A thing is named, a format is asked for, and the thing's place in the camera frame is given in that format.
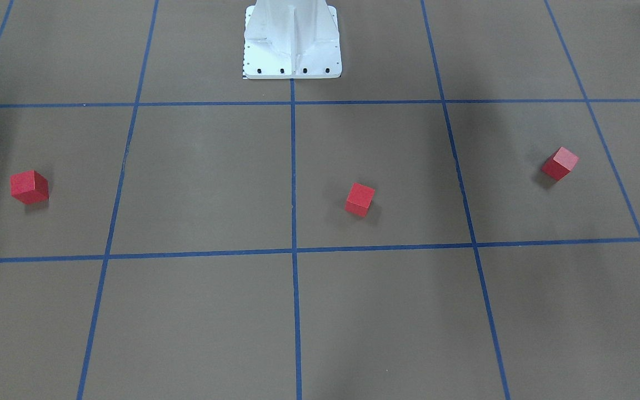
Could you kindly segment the red block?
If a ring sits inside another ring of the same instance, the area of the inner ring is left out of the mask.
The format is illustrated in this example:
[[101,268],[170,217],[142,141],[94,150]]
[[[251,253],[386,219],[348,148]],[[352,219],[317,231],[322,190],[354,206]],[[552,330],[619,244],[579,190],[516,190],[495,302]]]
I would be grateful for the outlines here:
[[541,172],[554,181],[566,177],[576,167],[579,157],[566,147],[559,147],[541,166]]
[[45,202],[50,197],[48,180],[35,170],[11,175],[9,186],[11,197],[25,205]]
[[355,216],[366,217],[376,190],[354,182],[346,198],[344,209]]

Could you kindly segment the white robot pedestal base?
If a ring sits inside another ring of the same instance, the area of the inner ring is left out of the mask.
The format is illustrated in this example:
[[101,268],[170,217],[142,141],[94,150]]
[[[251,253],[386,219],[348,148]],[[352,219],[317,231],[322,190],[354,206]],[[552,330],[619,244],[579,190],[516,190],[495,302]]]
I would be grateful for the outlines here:
[[244,79],[341,76],[335,7],[325,1],[256,1],[244,15]]

